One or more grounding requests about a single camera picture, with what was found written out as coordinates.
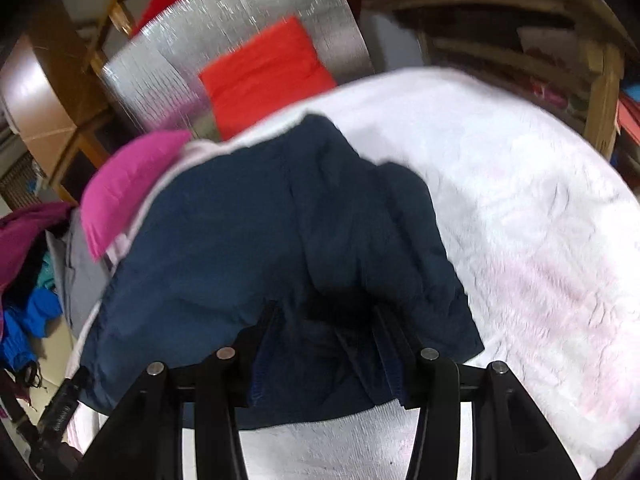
pink stained fabric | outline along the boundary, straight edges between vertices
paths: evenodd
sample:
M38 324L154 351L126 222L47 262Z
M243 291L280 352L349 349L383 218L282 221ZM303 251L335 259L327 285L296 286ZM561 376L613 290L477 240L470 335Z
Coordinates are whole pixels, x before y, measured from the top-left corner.
M146 134L118 150L94 175L80 203L82 228L94 260L126 229L145 196L190 140L187 130Z
M0 218L0 339L4 330L2 294L20 272L36 237L66 220L71 207L66 202L35 204Z

reflective insulation mat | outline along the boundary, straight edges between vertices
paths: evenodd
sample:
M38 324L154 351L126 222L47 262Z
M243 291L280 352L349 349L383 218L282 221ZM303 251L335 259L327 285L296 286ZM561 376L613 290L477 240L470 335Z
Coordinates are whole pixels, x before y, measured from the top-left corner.
M346 0L179 0L105 65L102 78L140 130L197 130L195 124L213 122L198 73L292 14L338 84L373 73Z

metal screw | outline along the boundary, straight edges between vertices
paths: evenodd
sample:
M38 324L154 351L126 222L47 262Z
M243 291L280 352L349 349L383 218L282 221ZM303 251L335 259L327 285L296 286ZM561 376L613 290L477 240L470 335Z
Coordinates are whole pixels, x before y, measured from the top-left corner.
M420 350L420 357L427 361L435 361L440 357L440 353L435 348L423 348Z
M216 357L222 360L231 359L234 355L236 355L236 351L231 346L223 346L216 352Z
M509 371L507 363L502 361L494 361L493 363L491 363L491 368L494 369L494 372L500 375L503 375Z
M164 371L164 365L159 361L152 362L148 367L146 367L146 373L149 375L158 375Z

pink pillow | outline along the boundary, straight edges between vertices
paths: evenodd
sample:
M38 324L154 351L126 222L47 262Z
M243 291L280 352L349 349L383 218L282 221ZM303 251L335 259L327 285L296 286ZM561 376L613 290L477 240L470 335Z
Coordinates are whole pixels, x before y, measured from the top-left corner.
M89 181L82 194L80 219L94 260L128 227L145 196L189 140L187 130L138 137L120 148Z

bed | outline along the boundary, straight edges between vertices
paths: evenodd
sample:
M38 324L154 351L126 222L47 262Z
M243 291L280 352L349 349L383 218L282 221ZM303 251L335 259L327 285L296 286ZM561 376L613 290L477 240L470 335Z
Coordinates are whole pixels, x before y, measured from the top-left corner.
M470 364L507 362L580 476L592 478L640 425L640 206L622 179L547 112L441 68L341 86L281 110L223 149L277 136L306 112L329 117L361 156L398 162L425 179L484 341ZM203 151L158 181L125 238L172 178L219 153L196 142ZM415 410L392 402L337 420L242 432L248 474L404 478L416 421ZM468 478L465 408L462 423L459 478ZM70 441L85 450L99 424L81 407ZM195 478L191 430L183 449L185 478Z

